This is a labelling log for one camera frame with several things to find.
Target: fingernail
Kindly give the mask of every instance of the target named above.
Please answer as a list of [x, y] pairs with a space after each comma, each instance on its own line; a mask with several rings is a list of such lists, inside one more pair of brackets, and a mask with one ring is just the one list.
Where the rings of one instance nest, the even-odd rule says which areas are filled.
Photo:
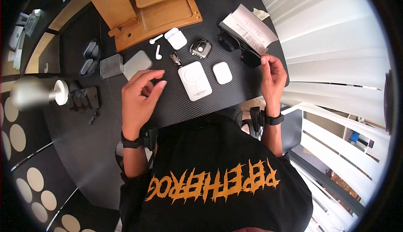
[[162, 80], [162, 81], [160, 81], [160, 83], [161, 83], [161, 88], [164, 89], [165, 85], [167, 84], [167, 81]]

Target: sunglasses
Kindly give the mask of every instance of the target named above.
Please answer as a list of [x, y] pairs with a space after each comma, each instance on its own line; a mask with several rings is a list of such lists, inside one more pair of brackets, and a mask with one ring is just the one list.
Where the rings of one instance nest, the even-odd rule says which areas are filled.
[[260, 66], [260, 55], [244, 42], [239, 41], [235, 36], [225, 31], [221, 31], [219, 34], [219, 44], [228, 52], [240, 49], [242, 51], [240, 60], [248, 67], [257, 68]]
[[96, 39], [93, 39], [85, 48], [83, 57], [85, 58], [85, 62], [80, 69], [79, 75], [89, 76], [95, 71], [100, 58], [100, 48]]

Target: black t-shirt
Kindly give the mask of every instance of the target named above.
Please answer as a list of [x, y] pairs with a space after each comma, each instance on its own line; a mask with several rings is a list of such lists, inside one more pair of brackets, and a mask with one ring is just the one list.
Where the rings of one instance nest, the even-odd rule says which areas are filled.
[[120, 191], [124, 231], [304, 231], [312, 195], [290, 164], [221, 115], [170, 126]]

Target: blue object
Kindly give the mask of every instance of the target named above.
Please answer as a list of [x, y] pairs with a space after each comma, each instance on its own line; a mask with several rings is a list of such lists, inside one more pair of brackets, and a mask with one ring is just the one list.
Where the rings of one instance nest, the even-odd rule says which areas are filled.
[[358, 132], [353, 132], [353, 134], [351, 135], [351, 137], [350, 137], [350, 140], [351, 141], [354, 141], [354, 142], [357, 142], [358, 141], [358, 136], [359, 136], [360, 134], [358, 133]]

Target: wrist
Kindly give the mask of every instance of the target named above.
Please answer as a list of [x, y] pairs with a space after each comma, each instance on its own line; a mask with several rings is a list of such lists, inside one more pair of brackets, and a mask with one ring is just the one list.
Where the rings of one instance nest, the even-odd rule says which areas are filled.
[[266, 104], [266, 116], [276, 118], [280, 115], [280, 103]]
[[122, 133], [125, 139], [129, 141], [134, 141], [140, 137], [139, 128], [127, 128], [122, 126]]

